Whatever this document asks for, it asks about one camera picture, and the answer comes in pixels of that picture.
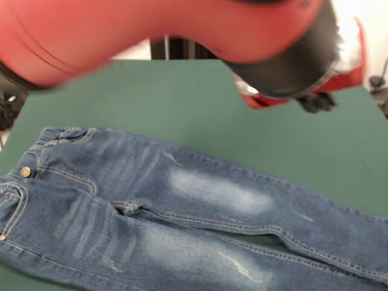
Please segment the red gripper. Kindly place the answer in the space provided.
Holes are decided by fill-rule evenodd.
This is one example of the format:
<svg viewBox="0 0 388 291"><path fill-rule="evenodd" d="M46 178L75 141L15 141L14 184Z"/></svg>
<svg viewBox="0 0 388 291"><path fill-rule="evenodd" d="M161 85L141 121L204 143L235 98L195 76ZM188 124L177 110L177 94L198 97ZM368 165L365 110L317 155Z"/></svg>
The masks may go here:
<svg viewBox="0 0 388 291"><path fill-rule="evenodd" d="M309 95L296 99L306 112L332 111L336 107L334 92L356 87L363 83L366 67L366 45L361 21L356 17L341 20L339 32L341 62L334 71L334 75ZM290 99L264 96L236 75L234 81L242 100L251 109L261 110L290 102Z"/></svg>

